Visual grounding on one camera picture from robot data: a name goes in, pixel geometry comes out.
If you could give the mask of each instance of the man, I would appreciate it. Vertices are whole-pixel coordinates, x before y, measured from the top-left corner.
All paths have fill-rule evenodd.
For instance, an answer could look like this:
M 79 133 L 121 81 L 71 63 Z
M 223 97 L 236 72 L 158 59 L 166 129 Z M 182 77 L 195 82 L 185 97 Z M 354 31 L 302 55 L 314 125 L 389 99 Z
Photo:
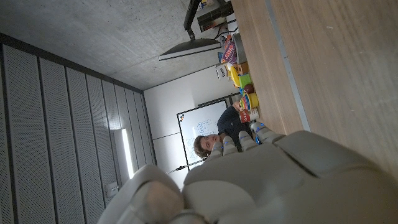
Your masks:
M 239 111 L 241 107 L 239 102 L 233 103 L 232 106 L 227 108 L 221 115 L 217 122 L 218 134 L 211 134 L 207 136 L 198 136 L 193 143 L 195 153 L 201 157 L 210 155 L 215 142 L 223 142 L 225 136 L 229 136 L 234 141 L 238 151 L 241 151 L 241 143 L 239 142 L 239 132 L 246 131 L 252 136 L 249 123 L 242 123 L 239 118 Z

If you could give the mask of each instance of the light strip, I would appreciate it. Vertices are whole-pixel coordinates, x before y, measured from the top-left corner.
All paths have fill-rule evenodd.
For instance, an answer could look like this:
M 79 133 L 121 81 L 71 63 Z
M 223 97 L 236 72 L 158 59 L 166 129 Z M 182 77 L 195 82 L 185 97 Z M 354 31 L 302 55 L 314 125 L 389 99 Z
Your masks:
M 126 155 L 127 169 L 129 171 L 129 178 L 131 179 L 134 176 L 134 170 L 132 169 L 129 139 L 127 138 L 126 129 L 122 129 L 122 137 L 123 137 L 124 153 Z

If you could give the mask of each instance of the perforated panel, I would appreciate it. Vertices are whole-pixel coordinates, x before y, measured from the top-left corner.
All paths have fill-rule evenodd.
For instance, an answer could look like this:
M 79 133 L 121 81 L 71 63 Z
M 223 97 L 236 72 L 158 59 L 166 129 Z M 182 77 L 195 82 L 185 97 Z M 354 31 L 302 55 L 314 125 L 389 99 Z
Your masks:
M 14 214 L 12 212 L 7 132 L 2 91 L 2 74 L 0 70 L 0 213 L 2 216 L 2 222 L 0 223 L 13 223 Z
M 115 85 L 114 88 L 115 88 L 116 99 L 117 99 L 118 108 L 119 108 L 120 125 L 121 125 L 122 129 L 126 128 L 127 135 L 129 138 L 129 145 L 130 145 L 133 169 L 134 169 L 134 171 L 137 171 L 138 170 L 138 161 L 137 161 L 137 155 L 136 155 L 136 148 L 134 146 L 134 140 L 132 138 L 129 110 L 127 108 L 127 101 L 126 101 L 126 94 L 124 92 L 124 88 L 117 86 L 117 85 Z
M 83 223 L 83 205 L 65 69 L 62 65 L 42 58 L 40 67 L 58 221 Z
M 55 223 L 37 58 L 4 46 L 19 223 Z
M 136 153 L 137 153 L 138 168 L 141 168 L 146 164 L 146 158 L 144 154 L 144 146 L 142 145 L 136 102 L 134 100 L 134 92 L 131 90 L 125 90 L 125 91 L 126 91 L 127 107 L 129 108 L 132 137 L 134 138 L 134 146 L 136 148 Z
M 106 185 L 116 181 L 116 172 L 114 169 L 113 153 L 111 148 L 111 139 L 109 136 L 108 120 L 101 80 L 87 75 L 88 93 L 90 96 L 91 115 L 93 116 L 94 134 L 97 142 L 97 151 L 99 157 L 99 168 L 101 169 L 102 184 L 106 204 L 110 203 L 112 197 L 106 196 Z
M 96 223 L 104 210 L 85 74 L 67 69 L 73 129 L 87 223 Z
M 121 187 L 122 180 L 119 170 L 118 153 L 116 152 L 116 146 L 114 145 L 114 139 L 112 134 L 112 130 L 120 129 L 118 104 L 116 103 L 114 85 L 112 83 L 102 81 L 102 86 L 104 92 L 106 114 L 108 115 L 109 129 L 111 130 L 111 145 L 113 150 L 114 165 L 116 167 L 116 178 L 118 180 L 119 186 Z
M 149 143 L 149 135 L 146 124 L 144 104 L 142 103 L 142 95 L 134 92 L 134 97 L 136 98 L 137 115 L 138 122 L 141 129 L 142 143 L 144 145 L 145 157 L 147 158 L 147 164 L 153 164 L 152 160 L 152 148 Z
M 102 81 L 102 84 L 104 88 L 106 112 L 108 113 L 109 119 L 109 128 L 110 130 L 118 130 L 120 129 L 120 119 L 114 85 L 106 81 Z
M 156 155 L 155 155 L 155 151 L 154 151 L 154 143 L 153 143 L 153 140 L 152 140 L 152 136 L 150 135 L 148 112 L 147 112 L 147 107 L 146 107 L 144 94 L 141 95 L 141 100 L 142 100 L 142 104 L 144 105 L 145 125 L 147 127 L 147 135 L 148 135 L 148 140 L 149 140 L 150 153 L 152 154 L 152 164 L 153 165 L 157 165 L 156 164 Z

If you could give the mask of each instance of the ceiling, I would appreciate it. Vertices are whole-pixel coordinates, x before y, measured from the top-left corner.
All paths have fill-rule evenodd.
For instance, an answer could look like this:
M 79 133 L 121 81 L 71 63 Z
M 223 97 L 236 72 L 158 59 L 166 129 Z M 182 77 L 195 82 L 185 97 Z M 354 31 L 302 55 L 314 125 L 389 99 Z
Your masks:
M 189 0 L 1 0 L 0 32 L 146 90 L 218 63 L 218 50 L 159 61 L 188 41 Z M 214 38 L 193 21 L 196 38 Z

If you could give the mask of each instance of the white robotic arm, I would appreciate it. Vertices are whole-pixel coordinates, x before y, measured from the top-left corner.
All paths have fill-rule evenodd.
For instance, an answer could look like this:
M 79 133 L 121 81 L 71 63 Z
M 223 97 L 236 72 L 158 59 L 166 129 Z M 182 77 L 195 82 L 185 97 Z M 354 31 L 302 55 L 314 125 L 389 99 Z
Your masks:
M 316 134 L 252 128 L 216 143 L 180 192 L 145 166 L 113 198 L 99 223 L 398 223 L 395 180 L 363 156 Z

